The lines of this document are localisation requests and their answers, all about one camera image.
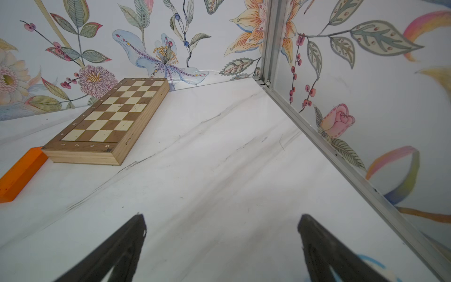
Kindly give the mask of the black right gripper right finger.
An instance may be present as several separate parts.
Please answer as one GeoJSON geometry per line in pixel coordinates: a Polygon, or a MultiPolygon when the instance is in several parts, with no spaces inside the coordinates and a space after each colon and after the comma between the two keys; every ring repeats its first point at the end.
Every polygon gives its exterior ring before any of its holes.
{"type": "Polygon", "coordinates": [[[305,263],[312,282],[385,282],[387,279],[362,261],[311,215],[298,223],[305,263]]]}

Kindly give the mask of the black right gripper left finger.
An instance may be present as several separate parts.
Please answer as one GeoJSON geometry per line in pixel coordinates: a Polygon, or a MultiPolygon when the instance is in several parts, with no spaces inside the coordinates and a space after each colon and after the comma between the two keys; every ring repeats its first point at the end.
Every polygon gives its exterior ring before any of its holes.
{"type": "Polygon", "coordinates": [[[134,215],[58,282],[131,282],[135,275],[147,227],[142,214],[134,215]]]}

